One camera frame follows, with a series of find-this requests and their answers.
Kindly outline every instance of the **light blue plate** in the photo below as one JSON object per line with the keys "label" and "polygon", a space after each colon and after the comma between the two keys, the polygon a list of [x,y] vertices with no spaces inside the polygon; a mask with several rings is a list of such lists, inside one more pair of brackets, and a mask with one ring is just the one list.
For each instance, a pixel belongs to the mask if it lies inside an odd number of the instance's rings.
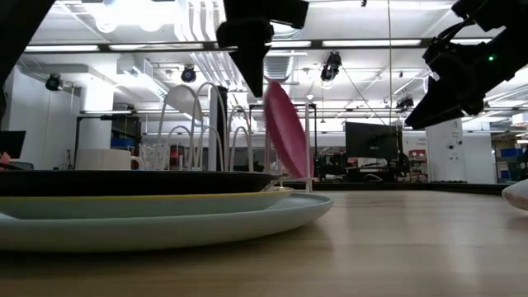
{"label": "light blue plate", "polygon": [[203,246],[295,229],[326,214],[333,200],[293,194],[267,210],[124,219],[0,218],[0,250],[123,252]]}

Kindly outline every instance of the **pink plate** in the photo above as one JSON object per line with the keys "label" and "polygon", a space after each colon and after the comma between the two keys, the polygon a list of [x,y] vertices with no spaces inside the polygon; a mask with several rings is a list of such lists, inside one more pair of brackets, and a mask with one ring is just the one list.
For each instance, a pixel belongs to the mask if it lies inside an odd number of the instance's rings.
{"label": "pink plate", "polygon": [[[270,81],[264,102],[266,129],[280,160],[292,177],[306,177],[306,136],[290,97],[278,82]],[[312,158],[309,166],[312,177]]]}

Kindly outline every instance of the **black plate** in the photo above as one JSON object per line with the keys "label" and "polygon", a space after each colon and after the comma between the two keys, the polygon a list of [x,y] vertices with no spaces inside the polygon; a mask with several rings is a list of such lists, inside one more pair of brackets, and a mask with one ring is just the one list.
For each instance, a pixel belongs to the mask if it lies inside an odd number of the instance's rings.
{"label": "black plate", "polygon": [[0,196],[146,196],[261,191],[278,176],[250,172],[5,171]]}

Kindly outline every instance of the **wooden table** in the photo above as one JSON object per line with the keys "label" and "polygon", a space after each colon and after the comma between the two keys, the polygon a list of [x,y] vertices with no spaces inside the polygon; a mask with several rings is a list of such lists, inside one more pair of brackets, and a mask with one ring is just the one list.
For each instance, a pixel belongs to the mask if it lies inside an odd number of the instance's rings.
{"label": "wooden table", "polygon": [[12,296],[526,296],[528,213],[500,197],[333,192],[315,224],[152,253],[0,254]]}

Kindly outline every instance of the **yellow plate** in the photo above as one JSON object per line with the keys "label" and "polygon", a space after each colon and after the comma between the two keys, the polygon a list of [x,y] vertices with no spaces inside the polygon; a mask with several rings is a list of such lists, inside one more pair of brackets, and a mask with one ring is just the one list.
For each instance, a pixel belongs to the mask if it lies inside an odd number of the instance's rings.
{"label": "yellow plate", "polygon": [[0,197],[0,213],[18,219],[102,219],[211,215],[264,210],[293,189],[255,193],[167,196]]}

